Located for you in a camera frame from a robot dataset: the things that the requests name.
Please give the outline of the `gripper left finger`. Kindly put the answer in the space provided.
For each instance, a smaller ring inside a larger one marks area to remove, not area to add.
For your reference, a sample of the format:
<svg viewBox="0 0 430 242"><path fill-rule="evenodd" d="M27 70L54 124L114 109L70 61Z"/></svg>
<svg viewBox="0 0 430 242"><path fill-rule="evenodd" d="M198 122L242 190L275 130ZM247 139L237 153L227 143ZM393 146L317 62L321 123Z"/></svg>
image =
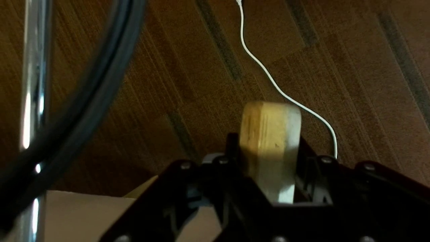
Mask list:
<svg viewBox="0 0 430 242"><path fill-rule="evenodd" d="M214 242L269 242L269 203L245 177L239 136L227 135L225 154L209 163L174 161L102 235L99 242L175 242L198 208L212 205L221 223ZM258 205L264 211L258 212Z"/></svg>

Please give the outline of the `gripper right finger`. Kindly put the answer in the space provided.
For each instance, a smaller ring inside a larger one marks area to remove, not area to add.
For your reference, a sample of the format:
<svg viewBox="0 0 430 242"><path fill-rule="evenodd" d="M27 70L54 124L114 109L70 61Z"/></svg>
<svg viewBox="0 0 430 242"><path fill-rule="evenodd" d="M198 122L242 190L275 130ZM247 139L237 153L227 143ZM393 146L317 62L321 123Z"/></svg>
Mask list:
<svg viewBox="0 0 430 242"><path fill-rule="evenodd" d="M305 242L430 242L430 187L380 163L350 168L301 138L296 184Z"/></svg>

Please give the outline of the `light wooden block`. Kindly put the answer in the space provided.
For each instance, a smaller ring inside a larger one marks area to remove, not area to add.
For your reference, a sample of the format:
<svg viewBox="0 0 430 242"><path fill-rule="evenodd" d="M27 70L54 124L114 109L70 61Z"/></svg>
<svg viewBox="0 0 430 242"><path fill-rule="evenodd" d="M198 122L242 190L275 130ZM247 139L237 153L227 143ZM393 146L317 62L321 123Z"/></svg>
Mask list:
<svg viewBox="0 0 430 242"><path fill-rule="evenodd" d="M302 116L295 105L249 102L242 114L239 144L245 172L266 198L292 204Z"/></svg>

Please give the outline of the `chrome metal pole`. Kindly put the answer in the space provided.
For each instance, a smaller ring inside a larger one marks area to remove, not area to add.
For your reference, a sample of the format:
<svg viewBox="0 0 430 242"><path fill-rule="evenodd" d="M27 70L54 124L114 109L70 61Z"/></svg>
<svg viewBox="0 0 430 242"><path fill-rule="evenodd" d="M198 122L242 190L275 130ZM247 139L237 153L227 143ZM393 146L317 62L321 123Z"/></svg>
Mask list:
<svg viewBox="0 0 430 242"><path fill-rule="evenodd" d="M47 119L50 102L53 0L26 0L19 148L27 149ZM44 242L46 194L18 217L14 242Z"/></svg>

